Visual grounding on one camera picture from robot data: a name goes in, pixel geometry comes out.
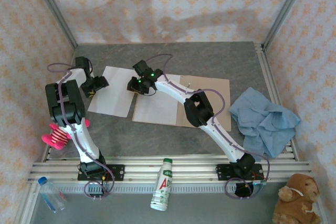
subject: cardboard sheet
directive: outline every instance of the cardboard sheet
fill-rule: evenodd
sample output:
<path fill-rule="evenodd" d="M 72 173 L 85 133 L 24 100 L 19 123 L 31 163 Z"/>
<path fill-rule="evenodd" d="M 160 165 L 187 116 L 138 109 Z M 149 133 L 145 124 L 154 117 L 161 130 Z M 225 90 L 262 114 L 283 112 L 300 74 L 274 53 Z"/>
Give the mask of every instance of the cardboard sheet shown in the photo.
<path fill-rule="evenodd" d="M 225 109 L 217 116 L 217 119 L 226 131 L 231 131 L 231 115 L 228 111 L 231 105 L 229 80 L 198 76 L 181 76 L 180 84 L 194 90 L 214 89 L 218 91 L 224 97 Z M 214 113 L 217 113 L 223 106 L 221 98 L 214 92 L 205 93 L 214 110 Z M 176 126 L 193 127 L 185 115 L 183 105 L 180 103 L 177 106 Z"/>
<path fill-rule="evenodd" d="M 173 74 L 168 74 L 168 76 L 190 89 L 217 90 L 224 97 L 226 103 L 224 111 L 217 119 L 226 131 L 231 131 L 231 116 L 228 111 L 230 108 L 229 80 L 197 76 L 175 76 Z M 206 92 L 206 95 L 213 107 L 214 113 L 218 112 L 223 105 L 220 97 L 214 92 Z M 137 97 L 133 121 L 194 127 L 187 120 L 183 105 L 160 91 L 151 97 L 143 95 Z"/>
<path fill-rule="evenodd" d="M 168 78 L 180 82 L 180 76 L 167 74 Z M 171 96 L 157 91 L 155 95 L 147 97 L 138 95 L 133 114 L 133 121 L 143 123 L 156 123 L 176 125 L 177 104 Z"/>
<path fill-rule="evenodd" d="M 137 73 L 131 69 L 107 66 L 103 76 L 109 86 L 97 91 L 88 111 L 126 118 L 134 96 L 134 92 L 126 90 L 126 87 L 132 76 L 138 76 Z"/>

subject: patterned wallpaper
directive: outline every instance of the patterned wallpaper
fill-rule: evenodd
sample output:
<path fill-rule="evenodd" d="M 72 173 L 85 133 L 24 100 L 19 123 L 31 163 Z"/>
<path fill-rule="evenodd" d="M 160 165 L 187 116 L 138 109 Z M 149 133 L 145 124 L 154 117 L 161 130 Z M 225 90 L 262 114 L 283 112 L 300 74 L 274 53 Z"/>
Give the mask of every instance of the patterned wallpaper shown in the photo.
<path fill-rule="evenodd" d="M 49 132 L 46 65 L 73 50 L 44 0 L 0 0 L 0 223 L 13 223 L 26 178 Z"/>
<path fill-rule="evenodd" d="M 313 163 L 330 223 L 336 220 L 335 3 L 297 0 L 267 53 L 284 106 L 302 118 L 299 153 Z"/>
<path fill-rule="evenodd" d="M 56 0 L 77 43 L 264 42 L 285 0 Z"/>

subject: white paper sheet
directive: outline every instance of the white paper sheet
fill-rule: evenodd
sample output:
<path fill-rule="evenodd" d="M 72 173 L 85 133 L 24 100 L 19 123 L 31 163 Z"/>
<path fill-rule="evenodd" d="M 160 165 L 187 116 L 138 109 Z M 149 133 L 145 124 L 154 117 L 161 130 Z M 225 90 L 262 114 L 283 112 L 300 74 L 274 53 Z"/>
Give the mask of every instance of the white paper sheet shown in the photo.
<path fill-rule="evenodd" d="M 126 87 L 132 76 L 138 76 L 137 73 L 131 69 L 107 66 L 103 76 L 109 86 L 97 91 L 88 111 L 126 118 L 134 96 L 134 92 Z"/>
<path fill-rule="evenodd" d="M 180 76 L 175 74 L 167 74 L 168 78 L 180 82 Z M 151 97 L 139 95 L 136 99 L 136 106 L 133 114 L 133 121 L 143 123 L 156 123 L 175 125 L 177 116 L 177 104 L 171 96 L 157 91 Z"/>

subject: blue towel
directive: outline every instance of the blue towel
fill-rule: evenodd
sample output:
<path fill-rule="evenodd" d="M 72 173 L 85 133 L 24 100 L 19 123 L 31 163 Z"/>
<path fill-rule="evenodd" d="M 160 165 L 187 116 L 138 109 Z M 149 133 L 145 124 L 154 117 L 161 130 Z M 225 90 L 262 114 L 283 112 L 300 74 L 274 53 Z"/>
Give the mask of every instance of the blue towel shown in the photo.
<path fill-rule="evenodd" d="M 301 121 L 292 111 L 271 103 L 253 88 L 248 88 L 229 112 L 245 135 L 244 149 L 270 157 L 277 157 L 284 150 Z"/>

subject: water bottle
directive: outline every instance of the water bottle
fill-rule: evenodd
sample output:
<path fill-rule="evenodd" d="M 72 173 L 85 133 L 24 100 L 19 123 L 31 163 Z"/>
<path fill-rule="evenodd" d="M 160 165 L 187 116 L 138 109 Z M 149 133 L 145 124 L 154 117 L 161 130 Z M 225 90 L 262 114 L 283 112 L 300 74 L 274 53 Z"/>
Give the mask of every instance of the water bottle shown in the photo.
<path fill-rule="evenodd" d="M 166 211 L 168 207 L 169 193 L 172 189 L 172 163 L 170 158 L 163 160 L 163 165 L 158 173 L 158 178 L 154 187 L 153 198 L 151 201 L 151 208 Z"/>
<path fill-rule="evenodd" d="M 55 213 L 64 210 L 66 199 L 59 189 L 46 177 L 41 177 L 38 183 L 41 185 L 40 194 L 49 209 Z"/>

